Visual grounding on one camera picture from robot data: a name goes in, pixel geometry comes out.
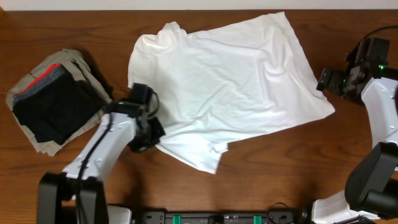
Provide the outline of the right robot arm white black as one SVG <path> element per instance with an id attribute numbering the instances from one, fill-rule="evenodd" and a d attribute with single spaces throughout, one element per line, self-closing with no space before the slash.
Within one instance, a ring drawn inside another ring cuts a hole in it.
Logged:
<path id="1" fill-rule="evenodd" d="M 350 173 L 345 188 L 316 200 L 312 223 L 372 223 L 397 218 L 397 70 L 378 65 L 375 72 L 350 74 L 326 68 L 317 90 L 362 102 L 373 140 L 369 154 Z"/>

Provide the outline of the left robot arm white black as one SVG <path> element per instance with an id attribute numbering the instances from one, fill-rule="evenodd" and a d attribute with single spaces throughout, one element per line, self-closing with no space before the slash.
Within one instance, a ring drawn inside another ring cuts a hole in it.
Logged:
<path id="1" fill-rule="evenodd" d="M 108 205 L 104 183 L 126 146 L 141 153 L 163 136 L 149 102 L 113 101 L 80 154 L 59 174 L 40 180 L 37 223 L 61 223 L 62 203 L 75 201 L 74 223 L 131 223 L 129 208 Z"/>

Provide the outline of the white t-shirt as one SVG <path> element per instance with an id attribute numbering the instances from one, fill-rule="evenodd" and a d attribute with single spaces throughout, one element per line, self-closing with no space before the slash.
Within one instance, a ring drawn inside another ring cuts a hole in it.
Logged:
<path id="1" fill-rule="evenodd" d="M 214 174 L 231 142 L 326 118 L 334 107 L 283 12 L 188 33 L 176 22 L 133 48 L 128 84 L 158 94 L 157 147 Z"/>

